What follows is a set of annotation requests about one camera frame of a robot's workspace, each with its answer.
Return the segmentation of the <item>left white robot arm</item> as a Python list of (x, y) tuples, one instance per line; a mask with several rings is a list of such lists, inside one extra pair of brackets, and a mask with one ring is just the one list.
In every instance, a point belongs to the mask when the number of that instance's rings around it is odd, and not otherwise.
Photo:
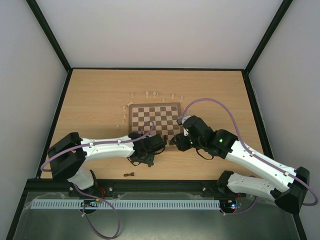
[(72, 132), (47, 151), (49, 171), (53, 180), (68, 181), (80, 190), (87, 190), (95, 185), (95, 175), (83, 166), (84, 163), (125, 158), (134, 166), (152, 166), (155, 156), (166, 149), (166, 144), (167, 140), (159, 134), (130, 133), (118, 138), (96, 140), (81, 138), (78, 132)]

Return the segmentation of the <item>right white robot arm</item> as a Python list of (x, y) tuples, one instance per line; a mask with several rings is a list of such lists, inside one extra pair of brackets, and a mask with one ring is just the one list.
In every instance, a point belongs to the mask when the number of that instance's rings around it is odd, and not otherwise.
[(242, 143), (240, 137), (225, 130), (212, 130), (201, 118), (187, 115), (177, 120), (183, 133), (176, 134), (171, 143), (179, 151), (191, 148), (203, 150), (211, 157), (237, 163), (259, 177), (242, 176), (225, 170), (217, 181), (218, 191), (229, 196), (244, 193), (274, 202), (290, 214), (298, 214), (307, 195), (310, 172), (300, 166), (283, 165)]

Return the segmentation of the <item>wooden chess board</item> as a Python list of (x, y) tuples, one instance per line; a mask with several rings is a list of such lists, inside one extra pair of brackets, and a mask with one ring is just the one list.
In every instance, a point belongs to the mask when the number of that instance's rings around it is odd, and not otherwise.
[(176, 151), (177, 147), (170, 145), (171, 139), (176, 134), (183, 133), (183, 128), (178, 125), (177, 120), (182, 114), (181, 104), (178, 102), (162, 102), (162, 103), (144, 103), (131, 104), (128, 107), (128, 132), (144, 134), (150, 130), (151, 124), (146, 123), (152, 121), (154, 129), (150, 132), (151, 136), (167, 135), (167, 151)]

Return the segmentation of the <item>lying dark king piece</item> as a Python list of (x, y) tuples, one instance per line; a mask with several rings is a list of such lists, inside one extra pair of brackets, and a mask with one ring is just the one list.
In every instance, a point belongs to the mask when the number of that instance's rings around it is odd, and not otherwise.
[(134, 172), (131, 172), (131, 173), (125, 173), (123, 176), (124, 176), (124, 177), (135, 176), (135, 173), (134, 173)]

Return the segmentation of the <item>black metal frame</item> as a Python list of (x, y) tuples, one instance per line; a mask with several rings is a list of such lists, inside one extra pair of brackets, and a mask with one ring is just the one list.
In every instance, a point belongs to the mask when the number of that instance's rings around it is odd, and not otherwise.
[(6, 239), (45, 146), (71, 132), (128, 133), (128, 102), (146, 91), (180, 102), (213, 129), (263, 149), (246, 93), (280, 163), (320, 191), (320, 3), (295, 0), (253, 68), (279, 0), (40, 0), (62, 64), (28, 3), (0, 3), (0, 237)]

